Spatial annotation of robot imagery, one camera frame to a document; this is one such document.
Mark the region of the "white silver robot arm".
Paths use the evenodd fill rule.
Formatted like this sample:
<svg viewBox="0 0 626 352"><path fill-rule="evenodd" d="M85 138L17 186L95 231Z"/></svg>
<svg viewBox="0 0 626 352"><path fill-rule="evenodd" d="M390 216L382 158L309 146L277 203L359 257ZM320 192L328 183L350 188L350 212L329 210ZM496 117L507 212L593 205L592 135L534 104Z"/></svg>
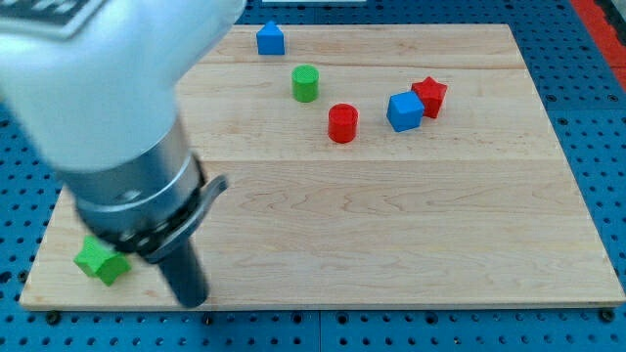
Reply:
<svg viewBox="0 0 626 352"><path fill-rule="evenodd" d="M215 196L175 87L231 29L241 0L5 1L1 94L87 227L158 263Z"/></svg>

